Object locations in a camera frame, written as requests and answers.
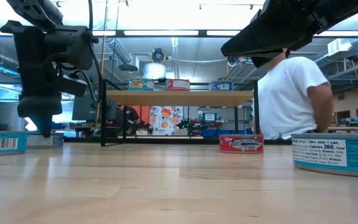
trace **person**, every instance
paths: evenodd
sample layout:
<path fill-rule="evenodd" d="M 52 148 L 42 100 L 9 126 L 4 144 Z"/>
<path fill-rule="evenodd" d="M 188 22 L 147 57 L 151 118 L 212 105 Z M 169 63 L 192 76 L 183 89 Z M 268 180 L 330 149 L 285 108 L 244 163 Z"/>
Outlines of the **person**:
<path fill-rule="evenodd" d="M 138 119 L 139 115 L 137 114 L 136 110 L 130 106 L 127 106 L 127 134 L 130 134 L 133 131 L 129 126 L 128 121 L 137 122 Z M 117 103 L 116 119 L 109 121 L 109 124 L 114 127 L 122 128 L 122 125 L 124 124 L 124 105 Z"/>
<path fill-rule="evenodd" d="M 283 49 L 258 81 L 259 123 L 265 139 L 325 133 L 333 117 L 333 93 L 327 78 L 312 60 L 288 58 L 289 54 L 290 50 Z"/>

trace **desk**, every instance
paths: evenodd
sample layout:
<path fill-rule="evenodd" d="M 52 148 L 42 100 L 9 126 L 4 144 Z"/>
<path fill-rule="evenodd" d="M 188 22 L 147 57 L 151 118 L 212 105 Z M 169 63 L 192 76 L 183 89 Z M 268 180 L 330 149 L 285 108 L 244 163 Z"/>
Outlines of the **desk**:
<path fill-rule="evenodd" d="M 237 107 L 254 97 L 252 91 L 129 91 L 108 90 L 107 97 L 123 105 Z"/>
<path fill-rule="evenodd" d="M 358 223 L 358 177 L 294 168 L 291 146 L 65 143 L 0 157 L 0 223 Z"/>
<path fill-rule="evenodd" d="M 351 131 L 358 131 L 358 127 L 345 127 L 345 126 L 340 126 L 340 127 L 329 127 L 328 131 L 330 133 L 332 132 L 336 132 L 336 131 L 346 131 L 346 132 L 351 132 Z"/>

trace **blue tin can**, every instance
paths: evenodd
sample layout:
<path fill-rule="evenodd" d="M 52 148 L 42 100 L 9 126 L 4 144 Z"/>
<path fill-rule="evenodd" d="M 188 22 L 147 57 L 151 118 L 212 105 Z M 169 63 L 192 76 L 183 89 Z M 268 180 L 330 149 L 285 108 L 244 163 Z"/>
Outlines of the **blue tin can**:
<path fill-rule="evenodd" d="M 25 153 L 27 133 L 0 131 L 0 155 Z"/>
<path fill-rule="evenodd" d="M 128 90 L 153 91 L 154 82 L 147 78 L 133 78 L 129 80 Z"/>
<path fill-rule="evenodd" d="M 293 134 L 295 167 L 358 176 L 358 134 Z"/>
<path fill-rule="evenodd" d="M 234 84 L 230 81 L 218 81 L 209 84 L 210 91 L 234 91 Z"/>

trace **man's arm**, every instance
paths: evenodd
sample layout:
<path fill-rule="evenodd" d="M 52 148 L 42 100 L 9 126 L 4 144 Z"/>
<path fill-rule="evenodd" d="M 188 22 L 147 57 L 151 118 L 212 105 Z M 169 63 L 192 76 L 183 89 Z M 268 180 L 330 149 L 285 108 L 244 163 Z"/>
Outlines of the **man's arm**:
<path fill-rule="evenodd" d="M 297 65 L 292 79 L 303 95 L 310 99 L 317 129 L 321 133 L 328 130 L 333 118 L 333 93 L 327 78 L 316 63 L 306 59 Z"/>
<path fill-rule="evenodd" d="M 334 105 L 331 86 L 324 83 L 308 88 L 308 97 L 314 111 L 317 129 L 320 133 L 326 133 L 333 119 Z"/>

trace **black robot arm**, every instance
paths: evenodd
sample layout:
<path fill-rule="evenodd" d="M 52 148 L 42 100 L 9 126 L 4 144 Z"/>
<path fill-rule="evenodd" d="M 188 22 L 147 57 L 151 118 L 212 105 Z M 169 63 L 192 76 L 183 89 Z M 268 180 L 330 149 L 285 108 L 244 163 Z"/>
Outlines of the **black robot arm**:
<path fill-rule="evenodd" d="M 101 99 L 101 71 L 93 43 L 98 39 L 92 35 L 92 3 L 89 4 L 89 28 L 86 26 L 64 26 L 63 15 L 48 0 L 7 0 L 13 10 L 34 26 L 23 26 L 17 21 L 8 21 L 0 28 L 3 33 L 13 34 L 16 47 L 18 72 L 21 76 L 22 93 L 17 112 L 20 117 L 29 117 L 43 136 L 49 137 L 52 116 L 62 113 L 62 92 L 83 96 L 87 85 L 94 101 Z M 98 99 L 94 96 L 89 78 L 82 70 L 89 70 L 93 61 L 99 77 Z M 69 76 L 63 69 L 75 70 Z M 85 76 L 84 82 L 77 73 Z"/>
<path fill-rule="evenodd" d="M 358 13 L 358 0 L 266 0 L 262 10 L 221 50 L 227 57 L 251 57 L 261 67 L 283 48 L 298 50 L 315 34 Z"/>

